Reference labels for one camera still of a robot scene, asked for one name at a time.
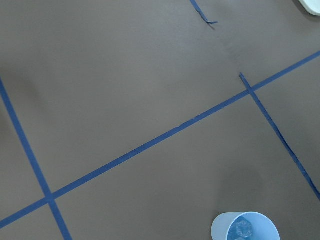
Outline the cream bear tray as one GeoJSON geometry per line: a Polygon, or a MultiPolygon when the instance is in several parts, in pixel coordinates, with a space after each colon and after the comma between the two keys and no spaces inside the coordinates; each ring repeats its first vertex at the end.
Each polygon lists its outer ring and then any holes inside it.
{"type": "Polygon", "coordinates": [[[320,0],[299,0],[304,9],[313,16],[320,16],[320,0]]]}

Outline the clear ice cubes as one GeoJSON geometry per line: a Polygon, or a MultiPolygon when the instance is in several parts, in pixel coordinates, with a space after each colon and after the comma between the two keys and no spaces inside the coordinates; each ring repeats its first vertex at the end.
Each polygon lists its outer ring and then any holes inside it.
{"type": "Polygon", "coordinates": [[[230,226],[227,240],[249,240],[253,236],[253,226],[244,217],[238,217],[230,226]]]}

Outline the light blue plastic cup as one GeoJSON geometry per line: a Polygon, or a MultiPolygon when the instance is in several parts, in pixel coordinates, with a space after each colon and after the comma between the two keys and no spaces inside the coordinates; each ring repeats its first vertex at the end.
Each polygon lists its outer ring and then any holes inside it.
{"type": "Polygon", "coordinates": [[[250,240],[279,240],[280,234],[274,223],[258,212],[226,212],[218,215],[211,226],[213,240],[227,240],[233,222],[243,217],[252,224],[253,235],[250,240]]]}

